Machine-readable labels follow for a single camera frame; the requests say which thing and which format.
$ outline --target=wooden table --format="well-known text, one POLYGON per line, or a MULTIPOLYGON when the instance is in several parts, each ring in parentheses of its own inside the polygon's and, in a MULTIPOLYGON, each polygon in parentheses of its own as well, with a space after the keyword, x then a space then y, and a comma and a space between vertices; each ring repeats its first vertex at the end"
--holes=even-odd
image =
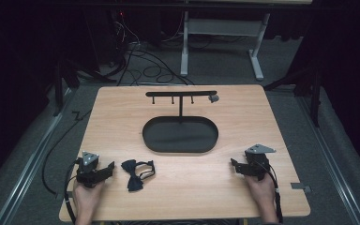
MULTIPOLYGON (((235 173, 230 158, 246 162, 244 151, 260 143, 277 150, 267 154, 277 173, 284 217, 301 217, 310 209, 299 183, 263 88, 259 85, 103 87, 84 134, 82 151, 99 154, 99 166, 115 161, 106 180, 94 220, 153 220, 194 218, 252 218, 259 212, 243 175, 235 173), (195 154, 158 154, 143 142, 143 126, 153 117, 178 115, 178 100, 145 95, 156 91, 216 90, 219 101, 184 98, 184 116, 199 115, 218 128, 216 146, 195 154), (121 163, 154 160, 157 173, 144 180, 143 189, 129 193, 129 174, 121 163)), ((60 219, 70 221, 63 204, 60 219)))

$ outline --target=gray carpet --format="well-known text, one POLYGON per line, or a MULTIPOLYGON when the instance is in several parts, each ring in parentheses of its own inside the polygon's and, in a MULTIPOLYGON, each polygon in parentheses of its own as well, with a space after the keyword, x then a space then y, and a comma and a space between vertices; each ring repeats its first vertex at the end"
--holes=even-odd
MULTIPOLYGON (((189 52, 187 78, 193 83, 269 84, 285 75, 300 43, 299 40, 288 42, 282 42, 279 39, 265 40, 259 53, 264 81, 257 82, 254 79, 251 64, 246 57, 246 50, 251 48, 254 40, 251 38, 215 37, 215 39, 217 38, 219 41, 215 40, 209 45, 203 39, 191 41, 190 45, 194 48, 191 48, 189 52)), ((174 72, 179 72, 181 47, 176 42, 172 41, 159 48, 143 43, 139 48, 137 50, 153 53, 174 72)), ((135 51, 134 54, 158 61, 142 52, 135 51)), ((140 57, 131 57, 128 67, 131 73, 124 75, 122 85, 131 83, 136 85, 134 77, 143 71, 149 76, 158 73, 159 69, 151 67, 153 65, 140 57)), ((102 70, 108 71, 109 68, 102 66, 102 70)), ((150 84, 156 82, 157 77, 142 76, 137 83, 150 84)), ((182 82, 174 79, 170 83, 182 82)), ((54 147, 46 165, 46 182, 59 195, 55 198, 43 186, 41 165, 38 165, 35 176, 31 177, 32 182, 19 207, 14 209, 15 214, 10 219, 9 224, 64 224, 58 218, 63 198, 64 176, 68 165, 77 156, 88 121, 86 116, 69 130, 76 123, 76 114, 73 111, 80 112, 82 115, 91 110, 97 91, 103 85, 107 84, 82 80, 81 87, 78 90, 72 90, 67 95, 66 102, 68 105, 46 146, 44 156, 46 156, 47 151, 54 147)), ((310 127, 308 117, 305 116, 300 106, 301 99, 293 96, 292 88, 292 86, 283 86, 266 93, 299 178, 306 186, 312 188, 312 191, 306 194, 311 207, 311 214, 307 217, 285 217, 285 224, 353 224, 341 195, 338 193, 338 187, 328 170, 314 129, 310 127)), ((325 137, 327 145, 337 160, 337 165, 343 171, 344 177, 360 206, 360 158, 355 153, 353 145, 333 112, 324 90, 322 90, 321 102, 319 111, 321 127, 319 131, 325 137)), ((51 102, 23 134, 7 163, 2 167, 0 171, 0 212, 28 159, 35 154, 40 140, 54 121, 53 112, 54 104, 51 102)), ((249 224, 259 222, 258 218, 249 220, 249 224)))

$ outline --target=hand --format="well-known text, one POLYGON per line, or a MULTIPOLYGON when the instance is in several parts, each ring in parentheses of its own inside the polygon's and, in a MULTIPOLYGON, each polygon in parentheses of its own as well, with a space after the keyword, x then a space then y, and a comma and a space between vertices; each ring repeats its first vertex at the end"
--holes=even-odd
POLYGON ((259 207, 262 222, 278 222, 276 207, 274 206, 275 191, 274 182, 270 175, 266 173, 264 178, 259 181, 256 176, 245 175, 253 200, 259 207))
POLYGON ((93 188, 85 187, 83 184, 74 181, 73 197, 77 208, 76 225, 90 225, 92 217, 98 208, 101 190, 104 187, 104 181, 99 182, 93 188))

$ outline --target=black strap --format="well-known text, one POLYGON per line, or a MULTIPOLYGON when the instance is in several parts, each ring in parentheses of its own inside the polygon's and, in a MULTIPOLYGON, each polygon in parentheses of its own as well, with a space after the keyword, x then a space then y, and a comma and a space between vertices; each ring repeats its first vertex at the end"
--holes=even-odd
POLYGON ((127 189, 128 191, 137 191, 140 189, 143 189, 143 179, 146 179, 152 175, 155 174, 155 166, 154 161, 148 161, 148 162, 137 162, 135 159, 130 159, 128 161, 125 161, 122 163, 122 168, 130 174, 129 181, 127 182, 127 189), (136 167, 141 165, 147 165, 151 166, 151 171, 142 172, 140 175, 136 174, 136 167))

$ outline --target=electrical cable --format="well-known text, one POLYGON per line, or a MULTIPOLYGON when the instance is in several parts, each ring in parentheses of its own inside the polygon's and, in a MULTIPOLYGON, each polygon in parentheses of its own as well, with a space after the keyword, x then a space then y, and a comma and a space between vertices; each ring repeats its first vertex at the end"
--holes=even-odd
POLYGON ((119 78, 119 81, 118 81, 118 83, 116 84, 116 86, 119 86, 119 85, 121 84, 122 79, 124 78, 125 73, 126 73, 126 71, 128 70, 128 66, 129 66, 129 63, 130 63, 130 57, 132 56, 132 53, 133 53, 133 51, 134 51, 135 48, 136 48, 136 45, 133 46, 133 48, 132 48, 131 51, 130 51, 130 54, 129 54, 128 58, 127 58, 127 64, 126 64, 126 66, 125 66, 125 68, 124 68, 124 70, 123 70, 123 72, 122 72, 122 74, 121 74, 121 77, 119 78))
POLYGON ((45 179, 45 169, 46 169, 46 164, 48 161, 49 156, 51 155, 52 151, 55 149, 55 147, 57 146, 57 144, 59 144, 65 137, 66 135, 80 122, 84 119, 84 117, 86 117, 92 110, 88 111, 87 113, 85 113, 81 118, 78 118, 75 123, 66 130, 66 132, 61 136, 61 138, 53 145, 53 147, 49 150, 48 154, 46 155, 45 159, 43 160, 43 165, 42 165, 42 183, 43 186, 51 193, 54 195, 54 197, 57 197, 58 193, 54 190, 52 190, 49 185, 46 182, 45 179))
POLYGON ((67 210, 68 210, 68 214, 71 217, 72 223, 74 223, 74 224, 75 224, 76 218, 75 218, 74 211, 72 211, 71 202, 69 201, 69 196, 68 196, 67 189, 68 189, 69 182, 76 177, 76 176, 74 176, 74 177, 69 179, 69 177, 71 176, 71 172, 74 169, 75 164, 78 164, 78 163, 79 163, 79 160, 76 159, 75 161, 73 161, 71 163, 71 165, 69 165, 69 167, 67 169, 67 172, 66 172, 66 180, 64 182, 64 200, 66 202, 66 207, 67 207, 67 210))
POLYGON ((176 77, 177 79, 179 79, 183 84, 188 85, 187 82, 189 82, 189 83, 191 83, 192 85, 194 85, 194 83, 193 83, 190 79, 188 79, 188 78, 186 78, 186 77, 181 77, 181 76, 177 75, 176 73, 174 73, 174 72, 169 68, 169 66, 168 66, 165 62, 163 62, 160 58, 158 58, 157 56, 155 56, 155 55, 153 55, 153 54, 151 54, 151 53, 149 53, 149 52, 145 52, 145 51, 141 51, 141 50, 135 51, 135 53, 148 54, 148 55, 156 58, 161 64, 163 64, 163 65, 165 66, 164 68, 167 69, 172 76, 174 76, 174 77, 176 77))
POLYGON ((282 208, 280 206, 280 195, 279 195, 279 187, 278 187, 278 180, 277 180, 276 172, 274 171, 274 168, 270 165, 271 170, 273 170, 273 172, 274 172, 274 175, 275 175, 275 177, 274 177, 274 175, 270 171, 265 169, 262 164, 260 164, 257 161, 255 161, 255 163, 258 164, 260 167, 262 167, 268 173, 268 175, 270 175, 271 179, 273 180, 275 195, 276 195, 275 201, 276 201, 276 206, 277 206, 277 218, 278 218, 279 223, 283 223, 282 208))

